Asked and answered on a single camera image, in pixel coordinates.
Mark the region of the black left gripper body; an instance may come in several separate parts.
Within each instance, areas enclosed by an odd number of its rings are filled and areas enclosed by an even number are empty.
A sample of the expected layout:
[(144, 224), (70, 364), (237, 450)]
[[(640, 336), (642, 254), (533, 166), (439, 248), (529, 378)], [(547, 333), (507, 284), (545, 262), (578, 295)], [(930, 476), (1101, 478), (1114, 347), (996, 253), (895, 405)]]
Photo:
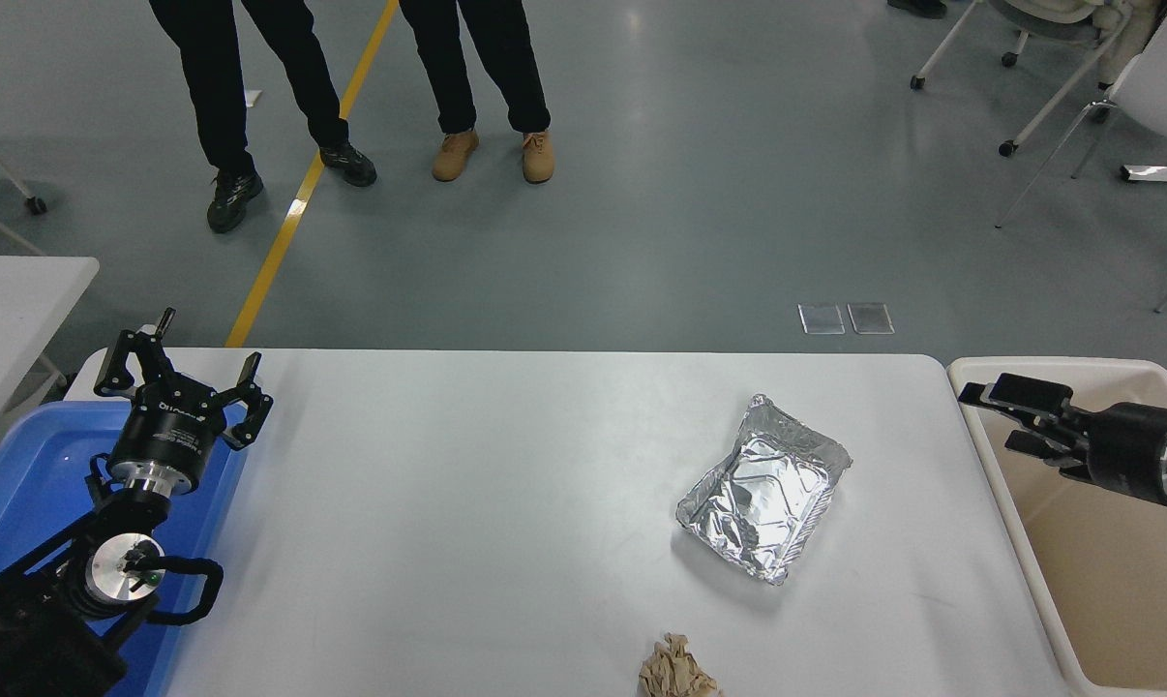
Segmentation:
[(203, 473), (225, 427), (224, 411), (214, 405), (214, 386), (194, 379), (139, 386), (123, 433), (111, 449), (111, 473), (123, 475), (137, 463), (165, 465), (181, 475)]

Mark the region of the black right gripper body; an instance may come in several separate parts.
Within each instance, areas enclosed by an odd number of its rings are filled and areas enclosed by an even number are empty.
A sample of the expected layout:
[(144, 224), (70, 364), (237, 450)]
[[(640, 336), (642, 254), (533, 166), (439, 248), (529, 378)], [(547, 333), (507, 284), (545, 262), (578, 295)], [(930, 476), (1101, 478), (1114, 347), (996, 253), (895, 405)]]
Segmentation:
[(1086, 455), (1076, 480), (1130, 499), (1167, 506), (1163, 449), (1167, 407), (1114, 403), (1079, 414)]

